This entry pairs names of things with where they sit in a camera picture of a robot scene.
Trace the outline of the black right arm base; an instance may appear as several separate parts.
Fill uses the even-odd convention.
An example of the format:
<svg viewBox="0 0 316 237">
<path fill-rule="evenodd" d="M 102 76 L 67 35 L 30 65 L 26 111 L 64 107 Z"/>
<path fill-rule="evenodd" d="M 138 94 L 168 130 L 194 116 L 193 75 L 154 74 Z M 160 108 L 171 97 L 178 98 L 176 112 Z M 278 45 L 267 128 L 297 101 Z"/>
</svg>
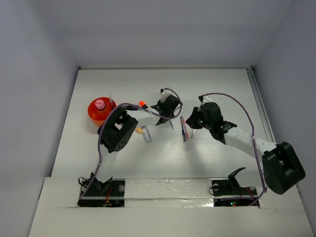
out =
<svg viewBox="0 0 316 237">
<path fill-rule="evenodd" d="M 259 206 L 256 187 L 242 187 L 236 179 L 236 175 L 244 169 L 245 167 L 241 167 L 227 178 L 211 181 L 208 192 L 214 197 L 214 207 Z"/>
</svg>

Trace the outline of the clear spray bottle blue cap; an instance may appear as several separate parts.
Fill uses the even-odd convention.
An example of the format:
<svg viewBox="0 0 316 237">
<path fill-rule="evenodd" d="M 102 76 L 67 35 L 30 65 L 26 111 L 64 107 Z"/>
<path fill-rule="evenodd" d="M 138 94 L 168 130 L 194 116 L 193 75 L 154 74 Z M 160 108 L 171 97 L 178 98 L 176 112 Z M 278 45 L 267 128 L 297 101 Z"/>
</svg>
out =
<svg viewBox="0 0 316 237">
<path fill-rule="evenodd" d="M 143 135 L 145 143 L 151 143 L 153 140 L 152 140 L 152 137 L 150 135 L 150 131 L 149 131 L 148 127 L 142 126 L 141 129 L 142 129 L 142 135 Z"/>
</svg>

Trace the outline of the red gel pen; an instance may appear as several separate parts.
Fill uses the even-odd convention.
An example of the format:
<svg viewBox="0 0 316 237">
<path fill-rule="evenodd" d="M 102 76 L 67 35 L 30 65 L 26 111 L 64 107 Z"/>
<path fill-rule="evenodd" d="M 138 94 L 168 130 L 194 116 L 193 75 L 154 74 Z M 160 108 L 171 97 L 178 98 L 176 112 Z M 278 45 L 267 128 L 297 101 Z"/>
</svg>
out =
<svg viewBox="0 0 316 237">
<path fill-rule="evenodd" d="M 184 117 L 182 117 L 182 122 L 183 122 L 184 132 L 185 132 L 185 136 L 186 136 L 186 141 L 188 141 L 190 137 L 188 134 L 187 124 L 186 124 Z"/>
</svg>

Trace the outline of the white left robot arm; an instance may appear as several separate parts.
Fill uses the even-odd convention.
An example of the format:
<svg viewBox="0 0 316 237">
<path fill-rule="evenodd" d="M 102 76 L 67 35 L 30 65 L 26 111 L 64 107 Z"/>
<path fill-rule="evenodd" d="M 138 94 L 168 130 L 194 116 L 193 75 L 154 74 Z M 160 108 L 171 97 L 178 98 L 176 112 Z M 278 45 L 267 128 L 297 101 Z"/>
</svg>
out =
<svg viewBox="0 0 316 237">
<path fill-rule="evenodd" d="M 98 129 L 98 164 L 81 198 L 92 189 L 98 195 L 104 195 L 109 190 L 109 182 L 96 176 L 103 162 L 101 145 L 105 146 L 108 153 L 119 152 L 128 143 L 132 133 L 138 127 L 161 125 L 177 118 L 183 103 L 178 94 L 170 88 L 162 91 L 171 91 L 160 97 L 157 104 L 148 107 L 145 103 L 138 105 L 122 103 L 114 107 L 107 115 L 105 121 Z"/>
</svg>

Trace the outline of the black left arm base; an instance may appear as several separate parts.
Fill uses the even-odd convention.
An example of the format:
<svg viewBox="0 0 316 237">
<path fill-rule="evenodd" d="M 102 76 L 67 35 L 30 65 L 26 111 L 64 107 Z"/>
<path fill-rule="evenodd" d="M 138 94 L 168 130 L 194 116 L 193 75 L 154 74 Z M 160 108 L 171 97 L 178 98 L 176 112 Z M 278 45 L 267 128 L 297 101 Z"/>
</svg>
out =
<svg viewBox="0 0 316 237">
<path fill-rule="evenodd" d="M 101 182 L 95 178 L 82 198 L 80 207 L 124 207 L 125 179 L 110 178 Z"/>
</svg>

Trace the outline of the pink patterned tube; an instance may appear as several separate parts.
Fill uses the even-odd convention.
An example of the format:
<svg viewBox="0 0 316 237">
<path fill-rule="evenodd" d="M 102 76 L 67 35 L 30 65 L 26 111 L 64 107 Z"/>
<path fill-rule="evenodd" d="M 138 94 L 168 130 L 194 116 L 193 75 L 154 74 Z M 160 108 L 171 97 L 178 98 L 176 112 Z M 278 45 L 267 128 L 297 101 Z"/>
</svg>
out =
<svg viewBox="0 0 316 237">
<path fill-rule="evenodd" d="M 98 99 L 95 101 L 95 107 L 96 107 L 96 109 L 101 111 L 101 110 L 105 109 L 106 104 L 102 99 Z"/>
</svg>

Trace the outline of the blue ballpoint pen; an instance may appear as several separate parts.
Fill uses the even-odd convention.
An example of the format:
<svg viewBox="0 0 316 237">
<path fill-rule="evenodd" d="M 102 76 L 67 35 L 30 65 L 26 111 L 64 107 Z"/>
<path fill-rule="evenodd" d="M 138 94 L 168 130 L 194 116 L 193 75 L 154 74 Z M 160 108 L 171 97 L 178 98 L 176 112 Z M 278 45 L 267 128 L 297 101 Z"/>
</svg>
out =
<svg viewBox="0 0 316 237">
<path fill-rule="evenodd" d="M 185 133 L 185 129 L 184 129 L 184 123 L 183 123 L 182 116 L 180 116 L 180 123 L 181 123 L 181 131 L 182 131 L 183 142 L 186 142 L 186 133 Z"/>
</svg>

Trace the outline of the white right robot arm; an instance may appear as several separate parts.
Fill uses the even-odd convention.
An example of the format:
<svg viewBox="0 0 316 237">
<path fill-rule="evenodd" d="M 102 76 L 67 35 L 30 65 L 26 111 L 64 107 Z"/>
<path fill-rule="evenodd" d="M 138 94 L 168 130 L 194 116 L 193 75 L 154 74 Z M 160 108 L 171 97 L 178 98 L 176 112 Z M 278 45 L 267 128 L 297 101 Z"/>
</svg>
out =
<svg viewBox="0 0 316 237">
<path fill-rule="evenodd" d="M 195 130 L 204 128 L 215 140 L 255 158 L 265 184 L 278 195 L 284 194 L 306 177 L 291 144 L 255 138 L 236 124 L 224 120 L 218 104 L 214 102 L 194 107 L 186 124 Z"/>
</svg>

